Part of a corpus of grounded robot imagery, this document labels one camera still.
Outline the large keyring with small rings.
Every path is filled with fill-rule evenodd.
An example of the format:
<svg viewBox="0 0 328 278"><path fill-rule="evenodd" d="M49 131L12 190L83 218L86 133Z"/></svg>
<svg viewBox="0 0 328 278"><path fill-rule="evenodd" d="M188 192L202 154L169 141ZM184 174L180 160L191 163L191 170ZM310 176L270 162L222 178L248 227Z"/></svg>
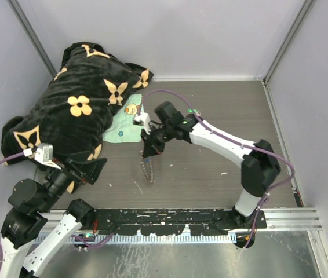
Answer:
<svg viewBox="0 0 328 278"><path fill-rule="evenodd" d="M141 171L143 174L144 179L146 180L147 183L153 184L155 182L155 175L154 175L154 168L151 162L151 159L149 162L145 162L145 157L143 155L143 151L140 151L140 166L141 166Z"/></svg>

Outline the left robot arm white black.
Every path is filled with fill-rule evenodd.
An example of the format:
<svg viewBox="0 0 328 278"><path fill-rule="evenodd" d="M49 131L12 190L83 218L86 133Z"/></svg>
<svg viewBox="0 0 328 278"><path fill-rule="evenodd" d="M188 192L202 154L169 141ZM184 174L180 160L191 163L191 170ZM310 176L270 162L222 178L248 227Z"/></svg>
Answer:
<svg viewBox="0 0 328 278"><path fill-rule="evenodd" d="M59 160L49 144L19 155L33 156L48 167L49 174L41 184L32 179L19 181L8 198L12 209L1 229L0 277L39 277L63 243L78 229L91 228L95 219L91 205L82 199L73 200L45 241L30 251L48 221L43 214L51 211L71 183L94 184L107 158L87 160L88 153L80 152Z"/></svg>

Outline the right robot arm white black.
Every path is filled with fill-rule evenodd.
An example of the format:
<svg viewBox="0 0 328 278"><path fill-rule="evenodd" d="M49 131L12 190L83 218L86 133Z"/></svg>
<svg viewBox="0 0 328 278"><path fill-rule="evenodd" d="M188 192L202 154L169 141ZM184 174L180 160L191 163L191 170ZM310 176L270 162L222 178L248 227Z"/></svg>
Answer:
<svg viewBox="0 0 328 278"><path fill-rule="evenodd" d="M142 126L142 158L162 154L165 144L176 139L205 147L230 160L240 168L243 188L231 210L231 218L239 228L249 226L256 208L281 171L271 144L266 140L252 142L235 137L213 127L197 114L184 116L169 101L157 106L154 112L159 122L152 121L146 112L133 118L135 125Z"/></svg>

